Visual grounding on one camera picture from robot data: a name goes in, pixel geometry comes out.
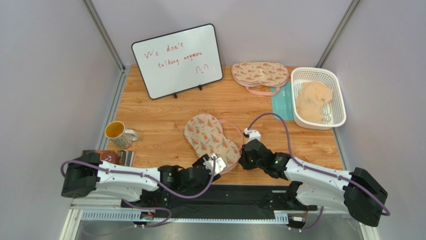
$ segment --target mug handle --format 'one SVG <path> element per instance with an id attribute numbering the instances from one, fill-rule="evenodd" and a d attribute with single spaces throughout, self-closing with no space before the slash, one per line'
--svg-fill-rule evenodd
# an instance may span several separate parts
<path id="1" fill-rule="evenodd" d="M 138 135 L 138 133 L 137 133 L 135 130 L 132 130 L 132 129 L 126 129 L 124 132 L 125 132 L 126 134 L 130 134 L 130 135 L 132 135 L 132 137 L 131 137 L 131 140 L 132 140 L 132 141 L 137 141 L 137 140 L 139 139 L 139 135 Z"/>

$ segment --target black whiteboard frame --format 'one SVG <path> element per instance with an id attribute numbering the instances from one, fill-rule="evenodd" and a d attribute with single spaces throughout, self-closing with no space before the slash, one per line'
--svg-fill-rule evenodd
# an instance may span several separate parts
<path id="1" fill-rule="evenodd" d="M 145 85 L 146 92 L 148 93 L 148 97 L 150 99 L 155 100 L 155 99 L 160 99 L 160 98 L 163 98 L 163 97 L 166 97 L 166 96 L 169 96 L 169 95 L 176 95 L 177 93 L 180 93 L 180 92 L 183 92 L 183 91 L 186 91 L 186 90 L 189 90 L 189 89 L 198 88 L 201 85 L 196 85 L 196 86 L 193 86 L 193 87 L 190 87 L 190 88 L 187 88 L 187 89 L 184 89 L 184 90 L 180 90 L 180 91 L 177 91 L 177 92 L 171 92 L 170 94 L 167 94 L 167 95 L 164 95 L 164 96 L 159 96 L 157 98 L 152 98 L 151 95 L 150 95 L 150 91 L 148 90 L 148 87 L 145 84 L 144 75 L 142 74 L 141 68 L 139 67 L 138 59 L 136 59 L 135 52 L 133 51 L 133 45 L 137 44 L 137 43 L 145 42 L 145 41 L 148 41 L 148 40 L 158 39 L 158 38 L 162 38 L 162 37 L 165 37 L 165 36 L 168 36 L 168 35 L 177 34 L 177 33 L 184 32 L 184 31 L 188 31 L 188 30 L 191 30 L 191 29 L 201 28 L 201 27 L 208 26 L 208 25 L 211 25 L 213 27 L 214 38 L 216 40 L 217 55 L 219 56 L 220 71 L 222 72 L 222 76 L 219 79 L 213 80 L 211 82 L 206 83 L 206 84 L 210 84 L 210 83 L 214 83 L 214 82 L 217 82 L 219 80 L 222 80 L 224 78 L 224 69 L 222 68 L 221 54 L 219 53 L 220 51 L 219 51 L 218 37 L 216 36 L 216 28 L 215 28 L 215 26 L 213 24 L 207 23 L 207 24 L 204 24 L 204 25 L 201 25 L 201 26 L 195 26 L 195 27 L 191 27 L 191 28 L 188 28 L 188 29 L 184 29 L 184 30 L 180 30 L 180 31 L 175 31 L 175 32 L 172 32 L 172 33 L 164 34 L 164 35 L 161 35 L 161 36 L 156 36 L 156 37 L 151 37 L 151 38 L 148 38 L 148 39 L 145 39 L 145 40 L 136 41 L 136 42 L 134 42 L 134 43 L 131 44 L 131 52 L 133 53 L 133 57 L 136 60 L 137 68 L 139 69 L 140 76 L 142 77 L 142 80 L 143 80 L 143 85 Z"/>

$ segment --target yellow liquid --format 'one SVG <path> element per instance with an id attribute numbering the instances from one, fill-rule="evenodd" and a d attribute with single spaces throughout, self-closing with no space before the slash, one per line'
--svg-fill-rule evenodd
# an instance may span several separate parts
<path id="1" fill-rule="evenodd" d="M 107 127 L 105 134 L 110 139 L 115 139 L 124 132 L 124 125 L 121 122 L 111 122 Z"/>

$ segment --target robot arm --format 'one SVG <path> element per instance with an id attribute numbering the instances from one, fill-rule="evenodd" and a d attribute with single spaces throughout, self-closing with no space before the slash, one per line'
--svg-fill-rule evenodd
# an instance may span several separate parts
<path id="1" fill-rule="evenodd" d="M 351 182 L 367 189 L 383 205 L 388 197 L 385 189 L 362 168 L 349 172 L 311 164 L 297 157 L 293 160 L 289 154 L 272 153 L 258 138 L 252 138 L 243 146 L 239 163 L 245 170 L 260 168 L 272 178 L 292 181 L 286 192 L 288 202 L 342 210 L 372 227 L 378 226 L 383 208 Z"/>
<path id="2" fill-rule="evenodd" d="M 137 168 L 112 164 L 99 160 L 98 153 L 90 153 L 75 159 L 78 162 L 113 171 L 101 171 L 82 164 L 69 164 L 61 195 L 66 198 L 86 197 L 89 193 L 113 196 L 129 202 L 138 201 L 142 190 L 153 192 L 163 184 L 172 190 L 205 187 L 214 168 L 213 181 L 219 179 L 226 164 L 215 154 L 206 154 L 190 168 L 161 166 Z"/>

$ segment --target white wall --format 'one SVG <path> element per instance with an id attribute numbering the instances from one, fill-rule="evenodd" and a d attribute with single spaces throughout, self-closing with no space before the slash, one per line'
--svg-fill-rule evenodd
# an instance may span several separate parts
<path id="1" fill-rule="evenodd" d="M 347 111 L 338 128 L 351 170 L 388 191 L 383 240 L 425 239 L 426 1 L 362 1 L 325 68 Z"/>
<path id="2" fill-rule="evenodd" d="M 59 167 L 96 147 L 119 71 L 80 0 L 0 9 L 0 236 L 57 240 Z"/>
<path id="3" fill-rule="evenodd" d="M 134 42 L 211 23 L 222 64 L 314 66 L 351 0 L 93 0 L 123 61 Z"/>

